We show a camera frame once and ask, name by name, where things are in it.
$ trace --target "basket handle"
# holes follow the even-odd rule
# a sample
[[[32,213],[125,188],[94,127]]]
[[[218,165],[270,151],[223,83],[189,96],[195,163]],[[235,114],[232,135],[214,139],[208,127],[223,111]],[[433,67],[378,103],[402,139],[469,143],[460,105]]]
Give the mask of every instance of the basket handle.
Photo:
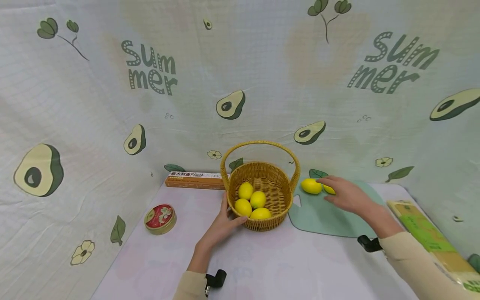
[[[228,187],[230,186],[230,179],[228,179],[227,170],[225,169],[225,162],[227,160],[227,157],[234,150],[236,150],[240,147],[243,147],[243,146],[246,146],[246,145],[252,145],[252,144],[265,144],[265,145],[275,146],[275,147],[280,148],[283,151],[287,152],[293,158],[293,161],[295,162],[295,172],[293,173],[292,178],[290,179],[290,188],[292,189],[292,191],[294,191],[295,188],[297,187],[297,183],[299,182],[299,179],[300,179],[300,162],[299,162],[298,158],[295,156],[295,154],[293,154],[293,152],[290,151],[290,149],[284,147],[283,145],[280,145],[280,144],[275,143],[275,142],[263,141],[263,140],[248,141],[248,142],[240,143],[236,146],[231,147],[227,151],[227,153],[225,153],[225,155],[222,157],[222,162],[220,163],[220,174],[222,175],[223,184],[225,185],[225,190],[228,191]]]

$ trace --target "lemon in basket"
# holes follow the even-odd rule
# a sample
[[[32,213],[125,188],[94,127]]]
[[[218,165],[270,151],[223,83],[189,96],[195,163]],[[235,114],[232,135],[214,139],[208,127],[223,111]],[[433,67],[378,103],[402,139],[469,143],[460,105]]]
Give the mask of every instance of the lemon in basket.
[[[252,206],[250,205],[250,202],[248,202],[247,199],[238,199],[235,201],[235,210],[241,215],[241,216],[250,216],[252,213]]]
[[[252,211],[252,214],[250,215],[250,219],[256,219],[256,220],[261,220],[261,219],[268,219],[272,217],[272,213],[264,207],[260,207]]]
[[[239,198],[250,200],[250,197],[253,194],[253,186],[247,181],[240,185],[239,187]]]
[[[301,182],[301,188],[309,194],[319,194],[322,191],[322,184],[314,178],[307,178]]]
[[[265,197],[264,192],[261,191],[254,192],[250,198],[250,204],[252,205],[253,209],[264,207],[266,202],[267,198]]]

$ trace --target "round tin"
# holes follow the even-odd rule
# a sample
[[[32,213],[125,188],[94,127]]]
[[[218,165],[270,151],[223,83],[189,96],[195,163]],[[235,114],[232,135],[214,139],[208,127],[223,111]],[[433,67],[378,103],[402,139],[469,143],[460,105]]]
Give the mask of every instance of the round tin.
[[[155,206],[146,214],[144,223],[148,231],[155,235],[161,235],[169,232],[177,222],[175,210],[169,204],[160,204]]]

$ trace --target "table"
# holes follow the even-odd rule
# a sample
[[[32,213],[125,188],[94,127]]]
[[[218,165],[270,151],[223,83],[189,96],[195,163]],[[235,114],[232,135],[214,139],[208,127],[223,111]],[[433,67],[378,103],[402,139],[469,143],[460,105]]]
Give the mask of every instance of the table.
[[[371,184],[386,200],[413,200],[399,185]],[[170,300],[199,238],[217,215],[223,191],[162,186],[152,207],[177,212],[167,234],[149,233],[143,218],[91,300]],[[227,272],[210,300],[416,300],[382,252],[356,239],[300,231],[287,217],[268,232],[240,228],[215,250],[208,273]]]

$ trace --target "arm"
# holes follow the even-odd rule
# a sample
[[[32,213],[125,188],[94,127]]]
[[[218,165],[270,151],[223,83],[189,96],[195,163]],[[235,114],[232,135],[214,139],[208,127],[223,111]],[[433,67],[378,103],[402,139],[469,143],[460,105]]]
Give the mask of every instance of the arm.
[[[247,217],[240,217],[230,220],[228,217],[227,194],[223,195],[220,212],[216,216],[210,228],[198,241],[193,251],[192,260],[187,271],[182,275],[173,300],[205,300],[205,286],[207,279],[208,264],[212,255],[212,249],[233,230],[247,221]]]
[[[388,262],[411,287],[419,300],[464,300],[470,295],[454,283],[434,263],[424,247],[391,215],[388,209],[373,202],[354,183],[340,177],[328,176],[317,180],[332,187],[336,196],[325,200],[357,214],[377,234]]]

